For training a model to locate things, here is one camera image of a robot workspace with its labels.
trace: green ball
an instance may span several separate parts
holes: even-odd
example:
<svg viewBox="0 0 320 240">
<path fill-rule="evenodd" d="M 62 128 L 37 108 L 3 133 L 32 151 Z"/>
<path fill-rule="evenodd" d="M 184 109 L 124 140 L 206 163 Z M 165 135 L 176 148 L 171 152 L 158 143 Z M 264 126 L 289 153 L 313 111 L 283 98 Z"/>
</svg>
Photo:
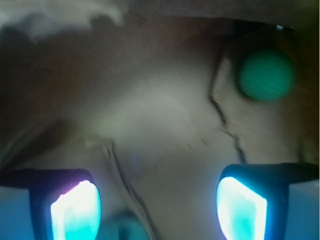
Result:
<svg viewBox="0 0 320 240">
<path fill-rule="evenodd" d="M 260 50 L 251 54 L 239 73 L 239 86 L 249 97 L 274 101 L 285 97 L 293 88 L 295 68 L 284 54 Z"/>
</svg>

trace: crack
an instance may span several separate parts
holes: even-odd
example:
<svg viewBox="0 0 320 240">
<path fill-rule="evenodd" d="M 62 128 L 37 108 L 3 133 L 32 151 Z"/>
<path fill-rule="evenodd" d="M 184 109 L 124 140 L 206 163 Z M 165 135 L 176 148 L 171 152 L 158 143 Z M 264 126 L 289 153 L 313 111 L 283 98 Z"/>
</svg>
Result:
<svg viewBox="0 0 320 240">
<path fill-rule="evenodd" d="M 238 153 L 239 162 L 241 164 L 247 164 L 248 162 L 247 162 L 247 159 L 246 159 L 246 154 L 245 154 L 244 150 L 241 147 L 239 136 L 236 135 L 236 134 L 231 133 L 228 130 L 228 121 L 227 121 L 227 117 L 226 117 L 225 113 L 223 112 L 223 110 L 221 109 L 219 103 L 215 100 L 215 98 L 213 96 L 211 96 L 210 99 L 211 99 L 211 102 L 212 102 L 214 108 L 216 109 L 220 119 L 221 119 L 221 122 L 222 122 L 221 130 L 225 134 L 227 134 L 227 135 L 229 135 L 230 137 L 233 138 L 234 147 L 235 147 L 235 150 Z"/>
</svg>

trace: led light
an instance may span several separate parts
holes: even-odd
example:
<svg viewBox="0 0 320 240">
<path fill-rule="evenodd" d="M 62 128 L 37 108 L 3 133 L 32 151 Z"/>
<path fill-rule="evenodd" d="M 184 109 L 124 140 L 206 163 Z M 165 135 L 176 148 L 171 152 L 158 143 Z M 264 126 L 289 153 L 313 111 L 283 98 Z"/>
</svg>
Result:
<svg viewBox="0 0 320 240">
<path fill-rule="evenodd" d="M 228 240 L 263 240 L 267 200 L 234 177 L 223 178 L 217 189 L 217 214 Z"/>
<path fill-rule="evenodd" d="M 88 180 L 51 205 L 54 240 L 94 240 L 100 225 L 101 202 L 97 187 Z"/>
</svg>

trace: teal object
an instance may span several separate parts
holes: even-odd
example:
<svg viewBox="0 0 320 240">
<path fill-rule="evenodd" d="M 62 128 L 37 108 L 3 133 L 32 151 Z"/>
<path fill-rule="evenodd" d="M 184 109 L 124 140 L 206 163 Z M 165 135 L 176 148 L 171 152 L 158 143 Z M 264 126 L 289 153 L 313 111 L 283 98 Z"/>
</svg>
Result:
<svg viewBox="0 0 320 240">
<path fill-rule="evenodd" d="M 145 227 L 133 215 L 119 215 L 101 224 L 96 240 L 149 240 Z"/>
<path fill-rule="evenodd" d="M 53 240 L 94 240 L 101 219 L 98 188 L 88 180 L 51 204 Z"/>
<path fill-rule="evenodd" d="M 228 176 L 220 181 L 216 210 L 226 239 L 265 238 L 268 201 L 238 179 Z"/>
<path fill-rule="evenodd" d="M 274 101 L 289 94 L 295 81 L 290 59 L 275 50 L 260 50 L 250 55 L 239 73 L 240 89 L 259 101 Z"/>
</svg>

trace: cyan light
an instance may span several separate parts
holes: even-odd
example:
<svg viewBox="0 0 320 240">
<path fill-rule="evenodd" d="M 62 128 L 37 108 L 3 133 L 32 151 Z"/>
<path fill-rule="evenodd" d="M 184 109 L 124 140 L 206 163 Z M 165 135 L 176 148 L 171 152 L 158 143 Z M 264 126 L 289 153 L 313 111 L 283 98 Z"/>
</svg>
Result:
<svg viewBox="0 0 320 240">
<path fill-rule="evenodd" d="M 265 198 L 234 177 L 223 178 L 217 189 L 217 214 L 227 240 L 263 240 L 266 231 Z"/>
<path fill-rule="evenodd" d="M 88 180 L 60 197 L 51 205 L 54 240 L 94 240 L 101 219 L 97 187 Z"/>
</svg>

